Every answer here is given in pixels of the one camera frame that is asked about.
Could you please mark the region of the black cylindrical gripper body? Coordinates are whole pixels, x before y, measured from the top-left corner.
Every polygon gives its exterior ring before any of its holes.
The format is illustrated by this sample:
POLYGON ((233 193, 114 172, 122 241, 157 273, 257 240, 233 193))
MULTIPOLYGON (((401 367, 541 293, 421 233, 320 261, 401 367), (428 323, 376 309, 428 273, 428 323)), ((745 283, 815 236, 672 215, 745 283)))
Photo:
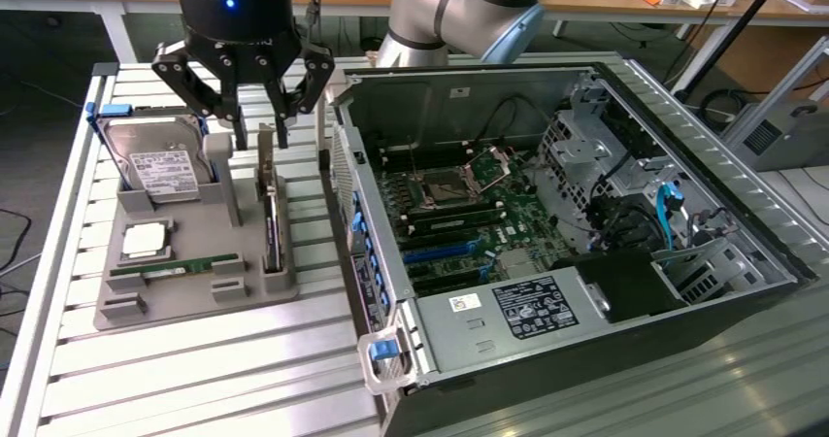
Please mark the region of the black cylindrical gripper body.
POLYGON ((186 52, 224 82, 282 84, 300 57, 292 0, 178 0, 186 52))

